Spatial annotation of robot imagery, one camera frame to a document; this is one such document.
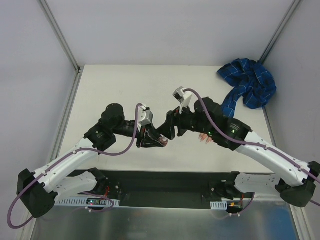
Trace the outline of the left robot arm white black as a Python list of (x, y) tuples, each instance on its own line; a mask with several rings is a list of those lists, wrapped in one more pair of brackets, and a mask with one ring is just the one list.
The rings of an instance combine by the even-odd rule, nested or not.
[(69, 175), (98, 155), (117, 157), (136, 145), (138, 148), (164, 148), (168, 139), (153, 125), (153, 114), (139, 103), (134, 120), (126, 120), (124, 109), (118, 103), (108, 105), (92, 128), (88, 130), (61, 157), (34, 171), (25, 169), (18, 175), (17, 196), (33, 218), (47, 214), (59, 200), (90, 192), (99, 195), (105, 191), (106, 177), (96, 168), (80, 177)]

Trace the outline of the red nail polish bottle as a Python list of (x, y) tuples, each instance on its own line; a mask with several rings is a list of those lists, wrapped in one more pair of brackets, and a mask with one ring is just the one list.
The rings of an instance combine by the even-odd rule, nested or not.
[(162, 137), (160, 137), (158, 140), (159, 140), (159, 142), (161, 143), (161, 145), (162, 145), (163, 148), (167, 146), (167, 144), (168, 144), (168, 139), (167, 139), (166, 137), (162, 136)]

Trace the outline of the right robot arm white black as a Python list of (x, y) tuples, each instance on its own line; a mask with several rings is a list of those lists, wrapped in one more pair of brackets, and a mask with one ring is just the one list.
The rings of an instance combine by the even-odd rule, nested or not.
[(187, 131), (205, 134), (218, 146), (245, 155), (271, 170), (271, 174), (239, 173), (235, 180), (222, 184), (227, 199), (243, 193), (278, 196), (286, 203), (304, 208), (312, 201), (319, 163), (304, 162), (284, 153), (255, 133), (248, 125), (223, 115), (220, 105), (205, 97), (194, 103), (194, 111), (184, 105), (166, 114), (157, 129), (173, 140)]

